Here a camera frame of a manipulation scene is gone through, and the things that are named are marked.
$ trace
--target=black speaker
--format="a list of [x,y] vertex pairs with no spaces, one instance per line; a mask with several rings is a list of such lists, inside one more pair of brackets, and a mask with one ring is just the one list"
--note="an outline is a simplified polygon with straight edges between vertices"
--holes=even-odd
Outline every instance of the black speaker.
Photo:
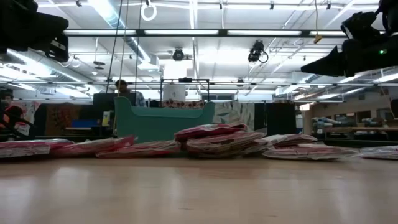
[[267,103],[267,135],[295,134],[296,115],[293,103]]
[[266,105],[265,103],[254,104],[254,130],[266,127]]

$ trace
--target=duct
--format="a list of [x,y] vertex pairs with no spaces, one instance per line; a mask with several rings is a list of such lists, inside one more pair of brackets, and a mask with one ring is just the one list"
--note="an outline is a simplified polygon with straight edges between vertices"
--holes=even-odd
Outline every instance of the duct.
[[321,76],[321,75],[313,74],[313,75],[311,75],[310,77],[308,77],[308,78],[305,80],[305,83],[311,83],[312,81],[315,81],[315,80],[319,79],[320,77],[322,77],[322,76]]
[[[35,62],[38,64],[38,66],[50,71],[50,73],[57,72],[61,76],[70,78],[75,82],[92,82],[91,79],[85,77],[84,75],[74,72],[69,68],[65,68],[58,64],[58,62],[50,60],[46,56],[38,54],[33,50],[28,50],[27,52],[15,52],[13,50],[9,50],[7,54],[12,55],[13,57],[17,57],[25,61],[26,63]],[[105,88],[103,86],[97,86],[96,89],[105,91]]]
[[[119,14],[115,9],[114,4],[111,3],[110,0],[88,0],[88,2],[111,28],[119,30],[127,29],[125,21],[119,17]],[[142,47],[138,45],[137,41],[133,37],[123,37],[123,40],[131,48],[131,50],[136,53],[138,59],[142,63],[150,63],[150,57],[142,49]]]

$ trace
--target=ceiling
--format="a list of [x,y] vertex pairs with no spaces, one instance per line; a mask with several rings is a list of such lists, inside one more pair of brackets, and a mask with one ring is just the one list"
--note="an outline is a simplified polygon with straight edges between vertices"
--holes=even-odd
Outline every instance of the ceiling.
[[[145,7],[146,1],[110,1],[117,11],[122,4],[121,18],[129,29],[315,30],[318,27],[321,30],[338,30],[341,23],[353,13],[375,11],[378,4],[378,0],[317,0],[318,10],[316,11],[315,1],[312,0],[274,0],[273,10],[269,9],[271,1],[260,0],[197,0],[197,3],[196,0],[152,0],[151,4],[156,6],[157,15],[153,20],[145,21],[140,16],[140,12],[141,3]],[[36,0],[36,2],[39,5],[39,12],[68,19],[70,23],[68,29],[110,29],[98,10],[90,5],[90,1],[80,1],[82,7],[78,7],[75,1]],[[331,9],[325,9],[328,3],[331,4]],[[145,10],[145,15],[150,17],[152,12],[153,10],[148,8]],[[373,27],[384,30],[380,18]],[[303,82],[312,75],[300,72],[301,66],[326,56],[334,46],[340,47],[345,39],[324,38],[317,44],[313,43],[313,38],[274,39],[270,37],[196,37],[194,41],[191,37],[137,37],[136,40],[147,54],[158,56],[161,66],[173,62],[171,53],[176,48],[182,48],[188,55],[195,53],[198,72],[194,71],[192,60],[183,61],[183,66],[188,68],[187,77],[208,78],[215,82],[236,82],[238,78],[243,78],[245,82],[295,83]],[[269,61],[253,66],[248,63],[248,53],[256,40],[262,40],[267,47]],[[72,71],[72,74],[81,75],[87,80],[103,82],[111,74],[114,81],[121,75],[122,79],[128,82],[136,79],[139,82],[158,82],[162,74],[159,71],[137,68],[140,62],[132,49],[124,44],[122,38],[100,37],[98,47],[96,47],[95,37],[70,37],[69,53],[70,61],[64,63],[63,66]],[[94,69],[93,61],[95,60],[106,64],[104,70]],[[393,70],[386,70],[386,72],[394,73]],[[344,80],[345,77],[317,77],[312,83],[369,83],[380,76],[379,71],[372,71],[362,73],[352,80]],[[137,89],[155,91],[159,89],[159,86],[158,83],[137,85]],[[250,91],[249,86],[244,86],[241,89],[246,90],[246,93],[250,91],[250,94],[256,94],[259,90],[273,91],[278,87],[264,85]],[[218,89],[232,91],[237,87],[231,85],[211,87],[211,90]],[[296,86],[285,92],[279,91],[279,93],[282,93],[281,97],[290,94],[289,97],[292,98],[303,93],[316,93],[314,96],[319,98],[319,96],[330,94],[329,91],[341,94],[345,90],[347,92],[352,89],[357,88],[344,87],[337,91],[336,88],[313,85]]]

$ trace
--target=pipe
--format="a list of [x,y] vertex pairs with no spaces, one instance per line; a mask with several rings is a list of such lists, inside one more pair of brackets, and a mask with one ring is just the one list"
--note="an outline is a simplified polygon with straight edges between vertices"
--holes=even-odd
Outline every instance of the pipe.
[[[119,18],[119,14],[113,6],[113,3],[110,2],[110,0],[88,0],[88,2],[111,28],[119,30],[127,29],[125,21],[122,18]],[[135,38],[123,37],[123,40],[131,48],[131,50],[136,53],[142,63],[150,63],[150,57],[147,55],[144,49],[142,49],[142,47],[138,45]]]
[[[207,9],[218,9],[219,4],[218,3],[199,3],[201,6],[198,6],[198,10],[207,10]],[[87,2],[82,2],[82,6],[89,6]],[[127,6],[127,4],[118,4],[118,6]],[[140,6],[141,3],[130,3],[128,4],[129,6]],[[152,5],[157,6],[157,7],[168,7],[168,8],[174,8],[174,9],[189,9],[189,6],[186,6],[182,4],[182,2],[178,1],[162,1],[162,3],[156,3],[153,2]],[[227,9],[252,9],[252,10],[269,10],[271,4],[269,3],[255,3],[255,4],[228,4],[225,5],[224,7]],[[344,4],[333,4],[331,6],[331,9],[343,9]],[[64,2],[57,4],[57,6],[51,5],[51,4],[39,4],[39,8],[50,8],[50,7],[76,7],[76,2],[75,1],[70,1],[70,2]],[[376,10],[378,9],[377,4],[358,4],[356,7],[351,7],[348,10],[356,10],[356,11],[365,11],[365,10]],[[319,9],[326,9],[327,5],[319,5]],[[300,6],[299,4],[274,4],[274,9],[273,10],[296,10],[296,11],[312,11],[314,10],[314,6]]]

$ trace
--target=red bag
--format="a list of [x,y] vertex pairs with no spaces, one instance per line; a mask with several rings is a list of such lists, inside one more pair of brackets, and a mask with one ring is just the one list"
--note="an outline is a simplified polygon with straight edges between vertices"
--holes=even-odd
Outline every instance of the red bag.
[[60,149],[51,150],[51,155],[57,157],[68,156],[94,156],[97,152],[113,151],[122,147],[132,146],[134,144],[134,136],[123,138],[109,138],[95,141],[81,142],[71,146],[64,146]]
[[224,158],[239,155],[246,148],[255,146],[254,140],[264,137],[264,133],[233,133],[210,136],[201,139],[188,139],[187,151],[199,157]]
[[302,143],[318,141],[317,138],[306,134],[276,134],[256,140],[260,146],[273,145],[274,147],[293,146]]
[[162,156],[179,152],[181,145],[177,141],[153,141],[123,147],[111,152],[99,152],[98,158],[138,158]]
[[324,144],[299,144],[266,150],[262,155],[276,159],[341,159],[357,156],[358,151]]
[[0,142],[0,158],[34,156],[50,153],[51,149],[73,144],[66,139]]
[[219,134],[231,134],[237,131],[246,131],[245,124],[206,124],[194,128],[184,129],[174,134],[175,140],[185,142],[188,138],[203,138]]

